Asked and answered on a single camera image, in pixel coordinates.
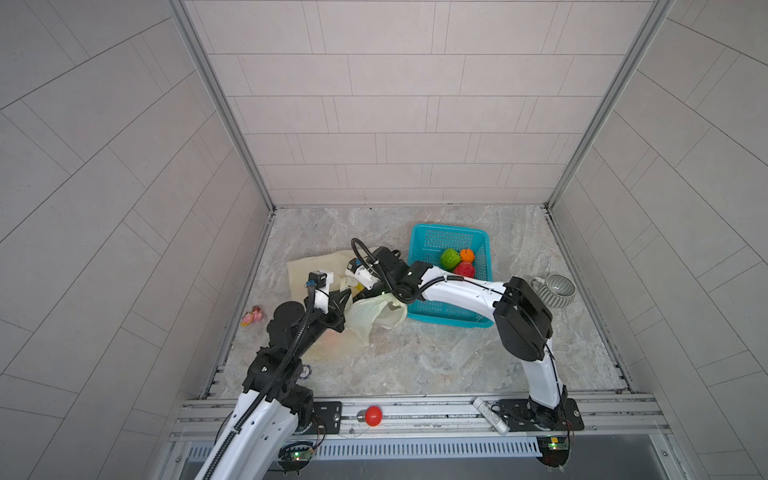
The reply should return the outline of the green fruit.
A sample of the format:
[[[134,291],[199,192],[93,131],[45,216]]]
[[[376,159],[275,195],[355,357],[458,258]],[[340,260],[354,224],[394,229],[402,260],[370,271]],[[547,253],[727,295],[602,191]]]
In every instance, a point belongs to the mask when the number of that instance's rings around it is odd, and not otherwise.
[[[444,250],[439,257],[439,266],[449,272],[452,272],[461,262],[460,253],[453,248]]]

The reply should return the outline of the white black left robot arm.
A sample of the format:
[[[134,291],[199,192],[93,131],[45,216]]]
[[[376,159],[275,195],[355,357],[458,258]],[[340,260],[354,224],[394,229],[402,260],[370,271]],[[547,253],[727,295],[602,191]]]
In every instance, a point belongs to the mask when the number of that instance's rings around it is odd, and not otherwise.
[[[267,324],[269,344],[250,364],[199,479],[261,479],[273,465],[288,474],[309,464],[327,428],[313,413],[313,392],[298,384],[301,356],[326,330],[344,330],[343,303],[351,290],[332,292],[332,282],[332,273],[313,271],[307,297],[275,309]]]

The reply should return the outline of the red fruit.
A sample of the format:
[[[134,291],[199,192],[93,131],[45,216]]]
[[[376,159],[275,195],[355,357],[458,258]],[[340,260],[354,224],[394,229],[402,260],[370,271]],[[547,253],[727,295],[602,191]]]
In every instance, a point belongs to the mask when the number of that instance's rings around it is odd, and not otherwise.
[[[476,269],[472,262],[461,261],[453,270],[455,275],[460,275],[467,278],[476,277]]]

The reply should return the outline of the small orange fruit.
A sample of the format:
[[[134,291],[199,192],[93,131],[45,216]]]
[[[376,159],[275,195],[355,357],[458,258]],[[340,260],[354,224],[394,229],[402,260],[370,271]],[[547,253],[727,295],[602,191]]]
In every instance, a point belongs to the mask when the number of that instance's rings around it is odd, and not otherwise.
[[[476,258],[475,252],[471,249],[462,249],[459,252],[459,255],[460,255],[461,261],[467,262],[467,263],[473,263]]]

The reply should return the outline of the translucent cream plastic bag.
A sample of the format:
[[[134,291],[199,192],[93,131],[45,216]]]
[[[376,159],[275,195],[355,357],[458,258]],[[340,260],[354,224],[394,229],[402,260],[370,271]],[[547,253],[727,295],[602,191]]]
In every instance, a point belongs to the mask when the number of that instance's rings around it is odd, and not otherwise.
[[[309,274],[323,271],[332,278],[330,291],[348,289],[350,297],[336,304],[344,309],[344,330],[339,333],[327,330],[302,355],[309,362],[340,360],[356,355],[372,346],[372,331],[385,331],[400,325],[407,316],[407,306],[391,294],[382,294],[356,301],[354,296],[362,292],[363,285],[346,274],[347,264],[353,252],[341,250],[327,255],[305,257],[287,263],[291,298],[301,302],[306,296]]]

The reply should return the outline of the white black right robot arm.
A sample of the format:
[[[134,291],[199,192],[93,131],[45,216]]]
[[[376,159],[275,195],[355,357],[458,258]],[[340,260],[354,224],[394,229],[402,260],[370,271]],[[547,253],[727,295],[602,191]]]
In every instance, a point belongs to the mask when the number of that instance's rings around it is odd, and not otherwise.
[[[491,320],[502,346],[520,360],[528,382],[526,407],[513,416],[540,430],[572,427],[567,387],[552,353],[553,316],[526,280],[481,281],[422,261],[407,264],[394,251],[372,251],[358,238],[351,247],[357,259],[351,273],[366,294],[391,293],[406,305],[450,304]]]

